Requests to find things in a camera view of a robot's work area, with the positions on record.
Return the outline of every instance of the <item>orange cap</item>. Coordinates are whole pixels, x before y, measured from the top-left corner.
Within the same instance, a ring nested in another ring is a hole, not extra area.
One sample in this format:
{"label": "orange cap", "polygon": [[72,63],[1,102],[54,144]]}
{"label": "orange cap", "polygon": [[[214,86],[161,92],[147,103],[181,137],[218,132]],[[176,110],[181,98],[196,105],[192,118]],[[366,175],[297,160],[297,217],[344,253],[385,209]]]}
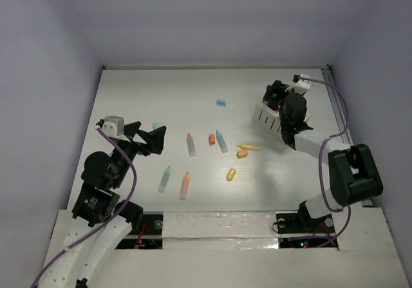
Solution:
{"label": "orange cap", "polygon": [[211,135],[209,135],[209,143],[210,145],[214,145],[215,141],[214,141],[214,134],[212,133]]}

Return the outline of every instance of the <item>green marker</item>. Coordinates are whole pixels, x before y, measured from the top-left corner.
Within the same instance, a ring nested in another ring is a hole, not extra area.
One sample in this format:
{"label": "green marker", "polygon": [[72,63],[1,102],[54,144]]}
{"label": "green marker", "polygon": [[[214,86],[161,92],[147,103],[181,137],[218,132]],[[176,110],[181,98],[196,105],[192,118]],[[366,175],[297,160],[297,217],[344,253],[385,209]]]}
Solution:
{"label": "green marker", "polygon": [[162,180],[160,181],[160,185],[159,185],[159,189],[158,189],[159,193],[164,193],[165,192],[166,185],[167,185],[167,182],[169,181],[169,177],[170,177],[171,173],[172,173],[172,168],[169,166],[165,170],[165,173],[163,173]]}

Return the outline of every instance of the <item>wall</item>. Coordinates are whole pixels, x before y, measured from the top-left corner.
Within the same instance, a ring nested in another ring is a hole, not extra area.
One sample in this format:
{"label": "wall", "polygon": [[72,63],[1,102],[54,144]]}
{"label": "wall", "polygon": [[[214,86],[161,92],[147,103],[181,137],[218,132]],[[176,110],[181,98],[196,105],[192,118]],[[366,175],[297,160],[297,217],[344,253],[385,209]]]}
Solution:
{"label": "wall", "polygon": [[382,206],[412,283],[412,0],[371,0],[333,63],[350,108],[355,142],[372,149],[384,183]]}
{"label": "wall", "polygon": [[101,73],[66,5],[0,0],[0,287],[42,266]]}
{"label": "wall", "polygon": [[70,0],[104,64],[331,63],[369,0]]}

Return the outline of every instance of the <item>blue marker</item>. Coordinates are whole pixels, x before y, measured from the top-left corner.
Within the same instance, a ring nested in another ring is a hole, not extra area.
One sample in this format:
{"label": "blue marker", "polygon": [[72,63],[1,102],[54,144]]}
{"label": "blue marker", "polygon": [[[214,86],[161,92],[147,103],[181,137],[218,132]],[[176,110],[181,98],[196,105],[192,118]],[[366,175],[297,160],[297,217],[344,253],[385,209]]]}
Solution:
{"label": "blue marker", "polygon": [[218,140],[221,152],[227,153],[227,146],[226,146],[225,139],[223,138],[223,135],[221,135],[219,131],[216,131],[216,138]]}
{"label": "blue marker", "polygon": [[217,104],[218,106],[226,106],[226,100],[218,99],[218,100],[216,101],[216,104]]}

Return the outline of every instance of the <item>table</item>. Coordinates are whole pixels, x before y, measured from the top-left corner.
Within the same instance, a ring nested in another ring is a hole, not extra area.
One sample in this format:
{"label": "table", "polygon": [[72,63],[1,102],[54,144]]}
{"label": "table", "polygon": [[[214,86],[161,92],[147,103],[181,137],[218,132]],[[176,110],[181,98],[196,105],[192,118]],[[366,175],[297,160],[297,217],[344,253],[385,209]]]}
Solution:
{"label": "table", "polygon": [[[251,119],[268,84],[276,79],[291,83],[299,73],[323,79],[320,69],[104,70],[68,209],[80,192],[86,157],[94,151],[110,153],[113,149],[94,130],[95,123],[108,115],[122,116],[126,123],[139,120],[146,131],[152,130],[154,121],[167,126],[163,153],[134,160],[138,184],[132,201],[145,211],[296,209],[300,202],[319,193],[317,161],[272,138]],[[312,83],[305,97],[312,115],[309,124],[325,135],[337,133],[326,87]],[[227,107],[217,106],[216,99],[226,99]],[[226,154],[217,144],[209,146],[208,136],[216,130],[226,140]],[[193,158],[187,150],[188,133],[196,146]],[[260,144],[264,150],[237,159],[236,144],[242,142]],[[160,194],[158,185],[169,165],[173,172],[166,192]],[[231,168],[237,173],[232,182],[227,182]],[[181,201],[180,186],[187,171],[191,182],[186,201]],[[117,190],[122,197],[128,194],[132,177],[129,171]]]}

